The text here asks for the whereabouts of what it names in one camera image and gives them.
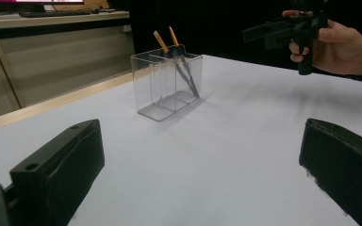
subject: black tool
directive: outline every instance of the black tool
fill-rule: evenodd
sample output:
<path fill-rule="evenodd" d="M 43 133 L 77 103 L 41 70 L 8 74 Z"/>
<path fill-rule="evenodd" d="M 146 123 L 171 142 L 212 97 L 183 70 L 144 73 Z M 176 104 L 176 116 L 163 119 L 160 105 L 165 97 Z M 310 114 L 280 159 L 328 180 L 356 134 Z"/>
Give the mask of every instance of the black tool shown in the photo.
<path fill-rule="evenodd" d="M 10 171 L 0 226 L 64 226 L 105 165 L 98 120 L 75 124 Z"/>
<path fill-rule="evenodd" d="M 293 40 L 299 44 L 299 52 L 309 48 L 309 53 L 299 63 L 300 75 L 312 73 L 312 43 L 318 37 L 320 28 L 327 26 L 325 5 L 327 0 L 290 0 L 296 15 L 276 18 L 273 21 L 243 30 L 243 40 L 264 39 L 266 50 L 282 48 Z"/>
<path fill-rule="evenodd" d="M 362 226 L 362 137 L 327 121 L 308 119 L 299 164 Z"/>

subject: human hand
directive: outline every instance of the human hand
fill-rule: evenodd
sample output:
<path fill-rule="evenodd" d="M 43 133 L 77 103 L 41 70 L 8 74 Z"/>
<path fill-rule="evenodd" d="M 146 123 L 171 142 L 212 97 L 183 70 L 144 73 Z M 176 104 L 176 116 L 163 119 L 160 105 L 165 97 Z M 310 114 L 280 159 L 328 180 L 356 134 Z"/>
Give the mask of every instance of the human hand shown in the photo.
<path fill-rule="evenodd" d="M 286 10 L 283 16 L 296 14 L 296 10 Z M 362 74 L 362 35 L 354 28 L 328 20 L 328 27 L 321 28 L 313 49 L 305 47 L 299 54 L 299 45 L 289 45 L 290 59 L 301 62 L 309 51 L 313 53 L 313 66 L 336 74 Z"/>

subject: white table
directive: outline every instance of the white table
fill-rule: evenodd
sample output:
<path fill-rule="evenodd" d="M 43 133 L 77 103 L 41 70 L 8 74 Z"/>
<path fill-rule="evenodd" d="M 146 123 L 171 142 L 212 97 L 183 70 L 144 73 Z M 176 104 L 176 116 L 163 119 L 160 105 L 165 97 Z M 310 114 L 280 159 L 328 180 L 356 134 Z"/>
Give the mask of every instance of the white table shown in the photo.
<path fill-rule="evenodd" d="M 127 82 L 7 123 L 0 183 L 67 127 L 99 119 L 106 165 L 70 225 L 357 225 L 298 158 L 307 118 L 362 136 L 362 82 L 204 56 L 202 84 L 161 122 L 137 113 Z"/>

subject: transparent plastic holder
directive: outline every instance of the transparent plastic holder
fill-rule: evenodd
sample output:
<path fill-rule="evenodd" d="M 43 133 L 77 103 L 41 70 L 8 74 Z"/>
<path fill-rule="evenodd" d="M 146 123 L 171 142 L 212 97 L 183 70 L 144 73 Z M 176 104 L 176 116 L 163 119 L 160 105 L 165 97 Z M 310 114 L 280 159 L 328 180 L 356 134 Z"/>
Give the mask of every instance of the transparent plastic holder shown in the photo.
<path fill-rule="evenodd" d="M 163 121 L 199 99 L 203 57 L 188 54 L 184 45 L 131 56 L 137 111 Z"/>

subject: dark background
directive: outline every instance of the dark background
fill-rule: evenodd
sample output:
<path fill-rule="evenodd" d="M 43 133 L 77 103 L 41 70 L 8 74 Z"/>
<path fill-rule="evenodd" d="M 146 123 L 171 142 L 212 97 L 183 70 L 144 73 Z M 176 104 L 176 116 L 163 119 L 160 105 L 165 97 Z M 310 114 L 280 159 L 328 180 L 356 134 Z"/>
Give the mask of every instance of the dark background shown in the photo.
<path fill-rule="evenodd" d="M 128 6 L 136 53 L 160 48 L 153 35 L 155 30 L 167 45 L 172 45 L 170 25 L 189 53 L 297 68 L 289 59 L 287 46 L 266 51 L 263 40 L 243 43 L 242 39 L 242 30 L 264 24 L 291 9 L 288 0 L 129 0 Z M 362 33 L 362 0 L 329 0 L 327 12 L 330 19 Z"/>

